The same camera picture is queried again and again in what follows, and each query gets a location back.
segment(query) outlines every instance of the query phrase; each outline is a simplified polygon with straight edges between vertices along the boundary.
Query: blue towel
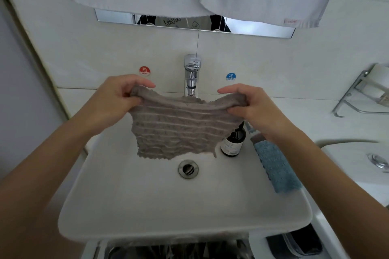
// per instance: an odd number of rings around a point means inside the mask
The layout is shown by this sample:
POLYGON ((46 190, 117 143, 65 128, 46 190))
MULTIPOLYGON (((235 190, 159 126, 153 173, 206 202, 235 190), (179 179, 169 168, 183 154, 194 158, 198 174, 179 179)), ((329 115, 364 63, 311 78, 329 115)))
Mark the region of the blue towel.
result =
POLYGON ((255 143, 254 148, 276 193, 289 193, 303 186, 284 154, 275 144, 264 140, 255 143))

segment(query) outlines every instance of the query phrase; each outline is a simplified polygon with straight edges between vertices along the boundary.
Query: red sticker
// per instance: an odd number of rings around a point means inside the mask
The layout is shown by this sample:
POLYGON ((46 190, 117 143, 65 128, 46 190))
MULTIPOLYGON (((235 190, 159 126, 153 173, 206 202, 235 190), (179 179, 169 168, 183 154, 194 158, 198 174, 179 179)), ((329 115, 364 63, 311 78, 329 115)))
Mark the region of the red sticker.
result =
POLYGON ((139 73, 143 76, 148 76, 148 75, 150 75, 150 69, 146 66, 140 67, 139 73))

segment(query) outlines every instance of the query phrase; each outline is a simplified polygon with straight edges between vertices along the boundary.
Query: hand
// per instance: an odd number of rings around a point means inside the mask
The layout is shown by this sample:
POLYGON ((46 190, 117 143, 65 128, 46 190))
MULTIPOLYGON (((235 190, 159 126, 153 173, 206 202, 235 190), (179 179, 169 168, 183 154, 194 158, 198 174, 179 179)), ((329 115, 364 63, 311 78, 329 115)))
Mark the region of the hand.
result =
POLYGON ((155 87, 153 82, 138 75, 108 77, 71 121, 86 128, 91 136, 101 133, 123 118, 129 109, 141 104, 141 98, 129 97, 135 84, 155 87))
POLYGON ((296 127, 275 105, 265 91, 260 87, 253 87, 245 84, 234 84, 217 90, 219 93, 239 92, 246 95, 249 103, 247 107, 232 107, 228 112, 240 116, 259 130, 267 140, 274 142, 293 133, 296 127))

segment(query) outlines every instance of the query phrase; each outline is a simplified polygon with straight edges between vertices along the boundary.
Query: gray towel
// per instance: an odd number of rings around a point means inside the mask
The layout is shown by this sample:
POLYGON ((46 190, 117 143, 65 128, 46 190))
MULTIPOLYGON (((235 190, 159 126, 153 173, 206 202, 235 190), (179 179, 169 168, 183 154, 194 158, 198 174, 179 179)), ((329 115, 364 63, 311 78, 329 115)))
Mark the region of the gray towel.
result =
POLYGON ((216 157, 216 144, 243 121, 226 109, 247 105, 246 96, 240 93, 206 102, 195 97, 164 97, 134 86, 131 96, 143 98, 142 105, 129 111, 131 131, 137 137, 138 156, 150 159, 172 159, 190 152, 211 152, 216 157))

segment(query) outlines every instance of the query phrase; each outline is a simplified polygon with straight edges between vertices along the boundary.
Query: faucet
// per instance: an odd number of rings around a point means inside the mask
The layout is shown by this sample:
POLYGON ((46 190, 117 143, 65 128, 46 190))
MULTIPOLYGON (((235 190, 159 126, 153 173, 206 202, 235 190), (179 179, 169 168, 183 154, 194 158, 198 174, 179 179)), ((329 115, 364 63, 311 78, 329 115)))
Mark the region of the faucet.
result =
POLYGON ((201 67, 201 57, 199 55, 184 56, 185 67, 185 96, 198 97, 197 81, 198 71, 201 67))

